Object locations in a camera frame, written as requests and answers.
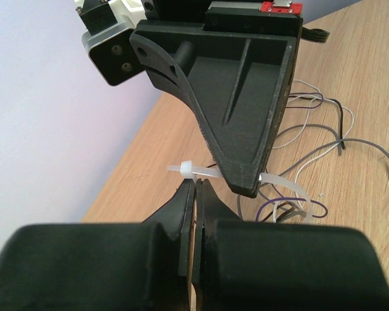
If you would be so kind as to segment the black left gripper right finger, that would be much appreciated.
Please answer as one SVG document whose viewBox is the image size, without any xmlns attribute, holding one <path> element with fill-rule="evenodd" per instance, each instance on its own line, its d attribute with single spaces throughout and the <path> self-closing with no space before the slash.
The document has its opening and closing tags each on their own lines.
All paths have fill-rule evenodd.
<svg viewBox="0 0 389 311">
<path fill-rule="evenodd" d="M 241 218 L 220 200 L 208 179 L 196 182 L 197 229 L 207 238 L 217 220 L 241 221 Z"/>
</svg>

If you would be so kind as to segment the white zip tie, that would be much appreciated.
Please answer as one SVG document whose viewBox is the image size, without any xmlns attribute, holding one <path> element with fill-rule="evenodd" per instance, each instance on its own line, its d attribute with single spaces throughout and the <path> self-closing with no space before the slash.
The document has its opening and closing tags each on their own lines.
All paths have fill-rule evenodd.
<svg viewBox="0 0 389 311">
<path fill-rule="evenodd" d="M 196 181 L 198 179 L 198 176 L 223 178 L 222 172 L 218 168 L 194 166 L 192 161 L 183 161 L 180 165 L 169 165 L 168 170 L 179 172 L 183 178 L 192 179 L 193 181 Z M 310 196 L 297 183 L 290 181 L 284 177 L 264 172 L 260 174 L 258 182 L 269 183 L 288 188 L 296 195 L 298 195 L 299 198 L 304 199 L 304 201 L 307 202 L 309 206 L 307 210 L 305 210 L 306 215 L 303 222 L 305 224 L 309 224 L 312 222 L 313 206 Z"/>
</svg>

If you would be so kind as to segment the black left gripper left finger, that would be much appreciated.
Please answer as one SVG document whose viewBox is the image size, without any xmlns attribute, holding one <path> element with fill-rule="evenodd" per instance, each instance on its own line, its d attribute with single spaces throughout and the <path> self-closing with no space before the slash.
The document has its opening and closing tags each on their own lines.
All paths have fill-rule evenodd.
<svg viewBox="0 0 389 311">
<path fill-rule="evenodd" d="M 173 196 L 143 223 L 160 224 L 166 235 L 171 240 L 176 240 L 181 235 L 187 212 L 193 210 L 194 197 L 195 182 L 192 179 L 184 179 Z"/>
</svg>

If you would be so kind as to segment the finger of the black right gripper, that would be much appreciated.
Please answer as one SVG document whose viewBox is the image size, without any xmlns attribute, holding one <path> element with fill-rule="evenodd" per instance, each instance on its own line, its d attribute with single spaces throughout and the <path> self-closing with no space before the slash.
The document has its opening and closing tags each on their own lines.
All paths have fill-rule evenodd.
<svg viewBox="0 0 389 311">
<path fill-rule="evenodd" d="M 153 86 L 180 99 L 232 192 L 254 198 L 286 107 L 301 21 L 275 34 L 140 22 L 130 43 Z"/>
</svg>

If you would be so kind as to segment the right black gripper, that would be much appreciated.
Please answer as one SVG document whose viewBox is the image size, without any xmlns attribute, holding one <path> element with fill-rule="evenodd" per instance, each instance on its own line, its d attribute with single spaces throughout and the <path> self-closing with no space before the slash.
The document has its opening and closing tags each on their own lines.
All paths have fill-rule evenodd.
<svg viewBox="0 0 389 311">
<path fill-rule="evenodd" d="M 143 1 L 145 18 L 140 25 L 161 23 L 205 23 L 214 15 L 276 17 L 297 19 L 303 24 L 301 10 L 294 1 L 277 5 L 275 1 Z"/>
</svg>

